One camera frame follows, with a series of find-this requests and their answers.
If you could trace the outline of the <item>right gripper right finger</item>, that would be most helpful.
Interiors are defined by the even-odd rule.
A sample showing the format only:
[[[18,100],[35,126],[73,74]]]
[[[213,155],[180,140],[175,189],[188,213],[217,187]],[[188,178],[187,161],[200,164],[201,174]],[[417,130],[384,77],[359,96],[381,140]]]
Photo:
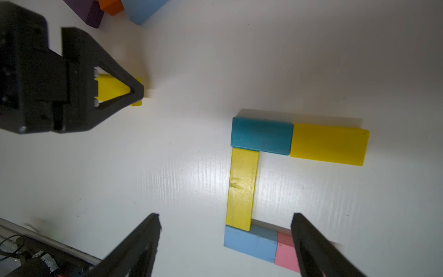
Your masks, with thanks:
[[[301,213],[295,213],[291,234],[303,277],[364,277]]]

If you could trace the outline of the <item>large yellow block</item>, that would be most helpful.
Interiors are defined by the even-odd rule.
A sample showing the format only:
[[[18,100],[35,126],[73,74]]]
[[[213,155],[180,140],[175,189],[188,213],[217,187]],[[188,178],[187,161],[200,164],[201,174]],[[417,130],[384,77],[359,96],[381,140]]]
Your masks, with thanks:
[[[97,73],[95,80],[98,82],[98,95],[95,98],[95,106],[102,102],[112,100],[122,95],[129,94],[131,89],[111,75]]]

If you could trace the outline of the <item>teal block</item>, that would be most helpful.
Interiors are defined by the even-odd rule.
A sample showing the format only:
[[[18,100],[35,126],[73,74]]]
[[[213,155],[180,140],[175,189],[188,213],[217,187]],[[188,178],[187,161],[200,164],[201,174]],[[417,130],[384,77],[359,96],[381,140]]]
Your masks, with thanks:
[[[244,150],[289,155],[294,125],[289,122],[234,117],[231,146]]]

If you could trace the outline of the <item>small yellow block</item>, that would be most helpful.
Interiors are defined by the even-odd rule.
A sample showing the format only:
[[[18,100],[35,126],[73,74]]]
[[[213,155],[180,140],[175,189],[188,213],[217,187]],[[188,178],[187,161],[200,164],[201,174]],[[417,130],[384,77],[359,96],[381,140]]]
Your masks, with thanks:
[[[359,128],[295,124],[290,157],[363,166],[369,136]]]

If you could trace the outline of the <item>long yellow block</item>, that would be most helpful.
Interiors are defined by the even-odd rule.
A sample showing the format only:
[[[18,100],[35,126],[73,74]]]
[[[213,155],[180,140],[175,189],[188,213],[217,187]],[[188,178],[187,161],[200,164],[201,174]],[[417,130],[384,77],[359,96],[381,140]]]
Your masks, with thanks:
[[[260,153],[233,148],[228,188],[226,225],[249,231]]]

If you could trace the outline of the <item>pink block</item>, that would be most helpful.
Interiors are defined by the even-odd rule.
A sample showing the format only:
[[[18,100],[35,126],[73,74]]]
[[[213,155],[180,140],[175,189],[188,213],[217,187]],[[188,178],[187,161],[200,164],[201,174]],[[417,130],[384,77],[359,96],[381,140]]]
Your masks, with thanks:
[[[278,246],[274,264],[297,273],[301,272],[291,235],[278,232]]]

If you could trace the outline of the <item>purple block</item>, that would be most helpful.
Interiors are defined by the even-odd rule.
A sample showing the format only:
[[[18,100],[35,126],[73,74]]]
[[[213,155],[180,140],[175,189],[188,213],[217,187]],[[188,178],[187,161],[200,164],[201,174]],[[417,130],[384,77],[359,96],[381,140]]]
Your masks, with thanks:
[[[83,22],[90,27],[98,29],[104,11],[101,10],[97,0],[63,0],[68,7],[73,10]]]

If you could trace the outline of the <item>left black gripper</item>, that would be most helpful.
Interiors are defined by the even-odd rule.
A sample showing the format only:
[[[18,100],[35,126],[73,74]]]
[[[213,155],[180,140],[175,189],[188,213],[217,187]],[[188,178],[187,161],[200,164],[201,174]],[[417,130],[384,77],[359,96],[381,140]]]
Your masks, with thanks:
[[[63,28],[62,54],[43,16],[1,2],[1,129],[85,132],[143,99],[142,83],[85,31]]]

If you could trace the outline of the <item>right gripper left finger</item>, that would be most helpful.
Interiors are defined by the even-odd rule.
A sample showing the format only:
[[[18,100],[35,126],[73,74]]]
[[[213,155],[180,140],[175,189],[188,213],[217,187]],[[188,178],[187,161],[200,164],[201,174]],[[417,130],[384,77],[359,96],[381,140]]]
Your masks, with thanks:
[[[159,214],[150,214],[87,276],[150,277],[161,230]]]

